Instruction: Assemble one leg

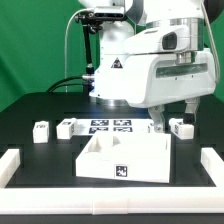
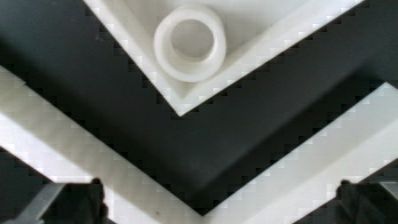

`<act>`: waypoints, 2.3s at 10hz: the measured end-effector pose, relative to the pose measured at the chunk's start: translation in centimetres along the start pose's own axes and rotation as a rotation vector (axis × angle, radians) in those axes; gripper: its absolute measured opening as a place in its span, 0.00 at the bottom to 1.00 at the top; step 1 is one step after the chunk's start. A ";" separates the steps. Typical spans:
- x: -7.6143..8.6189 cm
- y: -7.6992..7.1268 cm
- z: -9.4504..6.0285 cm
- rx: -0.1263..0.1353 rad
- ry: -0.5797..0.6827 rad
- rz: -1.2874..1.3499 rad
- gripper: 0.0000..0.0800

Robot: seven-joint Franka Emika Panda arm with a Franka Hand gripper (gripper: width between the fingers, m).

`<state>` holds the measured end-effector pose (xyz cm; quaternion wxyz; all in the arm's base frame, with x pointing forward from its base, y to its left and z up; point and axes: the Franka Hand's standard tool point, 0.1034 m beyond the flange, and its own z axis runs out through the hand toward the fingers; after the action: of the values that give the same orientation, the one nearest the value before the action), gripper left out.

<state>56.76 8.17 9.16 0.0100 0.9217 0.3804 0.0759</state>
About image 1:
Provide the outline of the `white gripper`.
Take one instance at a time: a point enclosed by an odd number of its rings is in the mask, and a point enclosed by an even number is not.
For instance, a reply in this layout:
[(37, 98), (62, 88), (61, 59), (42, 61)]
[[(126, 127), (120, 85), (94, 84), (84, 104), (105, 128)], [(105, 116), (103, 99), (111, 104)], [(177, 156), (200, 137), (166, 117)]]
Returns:
[(146, 29), (124, 43), (129, 54), (124, 64), (125, 99), (132, 107), (150, 107), (157, 133), (164, 132), (162, 104), (186, 99), (183, 122), (194, 124), (199, 96), (215, 90), (215, 62), (210, 50), (197, 51), (194, 59), (180, 58), (190, 41), (190, 29), (176, 25)]

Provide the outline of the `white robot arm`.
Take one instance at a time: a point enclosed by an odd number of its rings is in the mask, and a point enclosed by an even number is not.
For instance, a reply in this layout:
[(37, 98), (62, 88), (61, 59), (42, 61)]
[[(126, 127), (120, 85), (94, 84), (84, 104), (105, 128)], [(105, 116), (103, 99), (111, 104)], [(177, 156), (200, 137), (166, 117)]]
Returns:
[(203, 29), (224, 12), (224, 0), (79, 0), (100, 34), (100, 66), (90, 95), (146, 108), (164, 130), (164, 106), (186, 102), (185, 124), (196, 121), (200, 97), (220, 79), (216, 49)]

